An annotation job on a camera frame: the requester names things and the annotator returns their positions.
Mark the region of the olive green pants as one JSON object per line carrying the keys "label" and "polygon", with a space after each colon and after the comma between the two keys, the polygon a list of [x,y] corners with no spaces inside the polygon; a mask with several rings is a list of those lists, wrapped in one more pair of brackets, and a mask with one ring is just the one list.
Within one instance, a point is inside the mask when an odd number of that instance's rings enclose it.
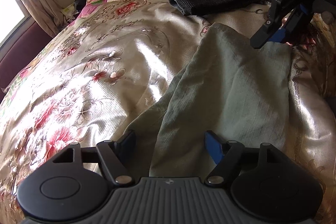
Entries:
{"label": "olive green pants", "polygon": [[224,140],[282,149],[289,123],[290,47],[255,50],[216,23],[162,98],[129,128],[137,137],[127,169],[140,177],[201,177],[214,168],[204,147],[211,130]]}

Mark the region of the floral satin bedspread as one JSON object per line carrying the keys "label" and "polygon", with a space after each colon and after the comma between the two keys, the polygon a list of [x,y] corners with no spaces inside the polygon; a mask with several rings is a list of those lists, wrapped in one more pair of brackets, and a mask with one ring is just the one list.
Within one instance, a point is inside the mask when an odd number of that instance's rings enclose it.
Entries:
{"label": "floral satin bedspread", "polygon": [[[70,143],[116,140],[157,103],[209,28],[249,39],[269,5],[184,16],[168,0],[87,0],[79,17],[11,81],[1,102],[1,223],[20,223],[17,187]],[[335,25],[315,14],[290,47],[282,150],[322,184],[318,223],[335,223]]]}

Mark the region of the maroon sofa bench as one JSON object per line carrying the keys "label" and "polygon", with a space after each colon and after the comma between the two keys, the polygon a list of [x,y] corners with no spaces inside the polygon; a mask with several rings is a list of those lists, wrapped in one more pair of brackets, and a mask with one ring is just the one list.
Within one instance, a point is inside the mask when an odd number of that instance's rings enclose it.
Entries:
{"label": "maroon sofa bench", "polygon": [[1,101],[14,77],[26,67],[52,40],[41,27],[34,23],[30,26],[1,60]]}

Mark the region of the bright window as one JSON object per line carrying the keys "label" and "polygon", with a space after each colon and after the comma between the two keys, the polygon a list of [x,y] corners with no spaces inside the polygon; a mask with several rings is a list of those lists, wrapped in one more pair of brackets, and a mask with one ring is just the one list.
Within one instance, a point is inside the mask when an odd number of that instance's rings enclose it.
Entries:
{"label": "bright window", "polygon": [[12,46],[32,23],[21,0],[1,0],[1,48]]}

